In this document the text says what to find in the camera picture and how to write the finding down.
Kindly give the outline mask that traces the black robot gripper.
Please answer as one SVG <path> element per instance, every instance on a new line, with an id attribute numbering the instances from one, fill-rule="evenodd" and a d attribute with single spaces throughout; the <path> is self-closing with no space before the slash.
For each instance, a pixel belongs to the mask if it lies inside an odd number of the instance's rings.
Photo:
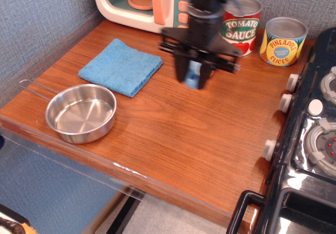
<path id="1" fill-rule="evenodd" d="M 161 49 L 174 55 L 176 78 L 179 82 L 184 82 L 190 60 L 201 63 L 198 89 L 205 87 L 214 69 L 231 73 L 240 69 L 237 57 L 242 51 L 225 41 L 219 33 L 223 10 L 222 4 L 211 10 L 190 4 L 187 28 L 165 27 L 161 30 Z"/>

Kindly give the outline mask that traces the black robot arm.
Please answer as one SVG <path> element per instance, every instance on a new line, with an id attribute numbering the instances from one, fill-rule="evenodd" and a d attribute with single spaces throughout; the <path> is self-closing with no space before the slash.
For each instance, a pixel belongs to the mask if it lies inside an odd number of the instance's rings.
<path id="1" fill-rule="evenodd" d="M 166 27 L 160 48 L 172 53 L 176 78 L 192 89 L 202 89 L 216 70 L 237 72 L 242 51 L 220 35 L 227 0 L 191 0 L 187 28 Z"/>

